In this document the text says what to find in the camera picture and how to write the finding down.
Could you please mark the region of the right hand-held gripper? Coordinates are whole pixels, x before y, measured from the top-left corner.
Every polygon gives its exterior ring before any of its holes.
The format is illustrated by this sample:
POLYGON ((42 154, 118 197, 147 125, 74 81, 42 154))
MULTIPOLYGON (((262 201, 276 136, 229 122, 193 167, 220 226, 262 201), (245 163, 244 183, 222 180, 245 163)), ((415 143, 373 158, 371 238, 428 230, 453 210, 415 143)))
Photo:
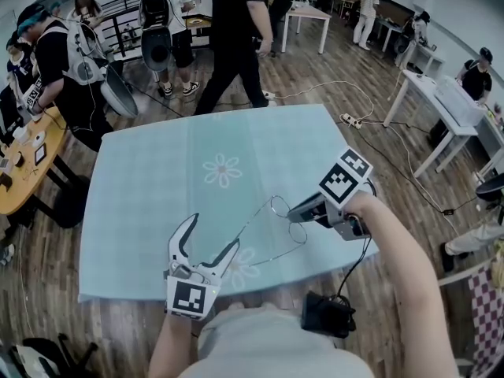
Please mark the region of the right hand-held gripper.
POLYGON ((370 237, 365 222, 346 209, 373 170, 373 166, 348 146, 319 183, 321 194, 314 194, 290 209, 292 223, 316 221, 325 228, 334 228, 345 241, 370 237))

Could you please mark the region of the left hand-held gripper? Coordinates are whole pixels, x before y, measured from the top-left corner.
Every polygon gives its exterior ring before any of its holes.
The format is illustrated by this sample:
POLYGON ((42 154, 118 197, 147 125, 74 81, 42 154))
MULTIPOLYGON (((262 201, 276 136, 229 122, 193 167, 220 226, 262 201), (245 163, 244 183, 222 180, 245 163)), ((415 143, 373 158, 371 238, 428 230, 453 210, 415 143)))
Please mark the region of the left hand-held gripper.
POLYGON ((221 290, 221 278, 239 251, 240 240, 230 242, 212 261, 190 266, 184 247, 198 222, 199 213, 185 219, 169 239, 169 268, 165 312, 195 321, 205 319, 221 290))

